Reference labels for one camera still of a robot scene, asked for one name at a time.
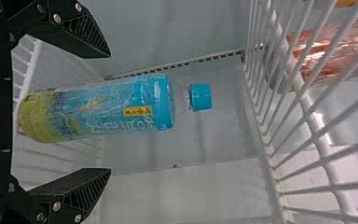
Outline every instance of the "white wire rack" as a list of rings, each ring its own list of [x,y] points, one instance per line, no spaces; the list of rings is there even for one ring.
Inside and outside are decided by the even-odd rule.
[[[348,64],[345,70],[323,89],[318,98],[314,100],[310,97],[311,83],[321,73],[322,68],[332,55],[339,41],[346,36],[351,26],[358,19],[358,1],[352,7],[351,15],[345,19],[344,25],[340,27],[339,32],[332,39],[328,50],[312,70],[310,78],[304,81],[299,73],[301,64],[307,55],[309,55],[314,41],[334,11],[337,1],[327,1],[328,6],[321,9],[323,13],[312,28],[312,36],[304,48],[301,57],[296,61],[293,57],[293,51],[306,22],[310,19],[314,2],[314,0],[304,2],[290,1],[290,7],[288,7],[287,4],[279,5],[274,0],[252,1],[249,24],[250,32],[247,49],[245,49],[247,57],[243,67],[244,81],[247,93],[251,98],[251,107],[261,143],[265,149],[268,171],[272,177],[271,184],[273,186],[271,187],[276,189],[275,199],[277,206],[275,209],[278,211],[278,214],[281,214],[282,222],[296,223],[294,214],[303,214],[337,219],[344,223],[358,223],[358,208],[351,197],[351,192],[358,190],[358,181],[345,182],[345,180],[340,179],[339,173],[345,171],[339,170],[335,165],[336,161],[357,154],[358,143],[337,151],[332,149],[328,137],[326,138],[326,134],[333,128],[358,112],[358,100],[352,102],[349,107],[341,111],[325,125],[319,121],[320,118],[318,118],[316,113],[323,101],[333,95],[342,82],[350,77],[358,67],[358,53],[356,59]],[[300,15],[299,20],[294,20],[295,13]],[[286,22],[282,22],[283,16],[287,18]],[[291,27],[292,29],[295,27],[293,30],[296,32],[294,41],[289,45],[286,35]],[[269,64],[269,61],[272,61],[272,66],[265,68],[264,64]],[[273,90],[270,90],[269,86],[272,78],[266,81],[265,75],[267,72],[274,74],[275,71],[279,71],[278,81],[275,83]],[[277,91],[282,80],[285,80],[288,85],[286,85],[283,94],[279,95]],[[294,88],[294,93],[289,93],[289,89],[292,87]],[[291,123],[289,118],[295,114],[294,111],[297,106],[300,107],[302,113],[297,122]],[[282,127],[287,124],[291,127],[290,131],[283,135],[285,137],[280,139],[281,141],[273,144],[277,140],[277,135],[282,132]],[[304,139],[299,146],[286,150],[289,153],[281,154],[285,143],[293,140],[291,137],[303,125],[309,128],[310,137]],[[305,155],[302,153],[310,145],[316,147],[315,153],[317,153],[318,159],[310,161],[308,164],[293,165],[296,163],[295,160],[298,156],[303,157]],[[287,190],[285,183],[290,182],[293,178],[305,176],[315,170],[323,171],[323,174],[321,174],[326,176],[327,183],[317,187],[300,187]],[[289,203],[290,199],[288,199],[291,196],[311,197],[321,193],[331,193],[334,196],[333,200],[337,203],[338,212],[311,209],[308,206],[295,207]]]

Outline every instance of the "food package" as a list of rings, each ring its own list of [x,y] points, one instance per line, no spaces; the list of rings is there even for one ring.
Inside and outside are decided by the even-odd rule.
[[[304,62],[301,64],[299,72],[301,73],[304,80],[310,78],[313,68],[316,67],[319,60],[324,56],[325,52],[330,47],[331,41],[334,36],[338,33],[343,23],[330,23],[325,25],[325,27],[320,32],[318,38],[313,43],[310,53],[305,58]],[[313,34],[312,30],[303,31],[298,39],[296,46],[293,50],[293,56],[296,60],[299,60],[301,54],[309,39]],[[295,39],[296,34],[288,34],[287,41],[290,44]],[[267,71],[272,66],[274,58],[277,58],[277,52],[273,52],[272,58],[269,64],[266,64]],[[330,58],[327,60],[326,64],[322,68],[322,71],[311,83],[312,87],[321,87],[327,85],[331,80],[337,77],[340,72],[342,72],[353,60],[357,58],[358,54],[358,22],[356,22],[350,30],[347,32],[347,35],[343,37],[338,46],[334,49],[333,53],[330,55]],[[277,76],[280,73],[280,69],[277,67],[273,74],[267,74],[266,80],[271,79],[270,87],[273,89]],[[358,79],[358,68],[352,73],[349,79],[357,80]],[[286,86],[286,80],[284,79],[278,89],[278,92],[281,93]]]
[[[333,0],[315,0],[314,7],[316,9],[323,9],[330,6]],[[358,0],[337,0],[336,7],[353,7]]]

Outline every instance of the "white plastic wall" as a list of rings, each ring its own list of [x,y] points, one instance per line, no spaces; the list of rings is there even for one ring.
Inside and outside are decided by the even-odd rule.
[[[257,159],[111,176],[103,224],[268,223]]]

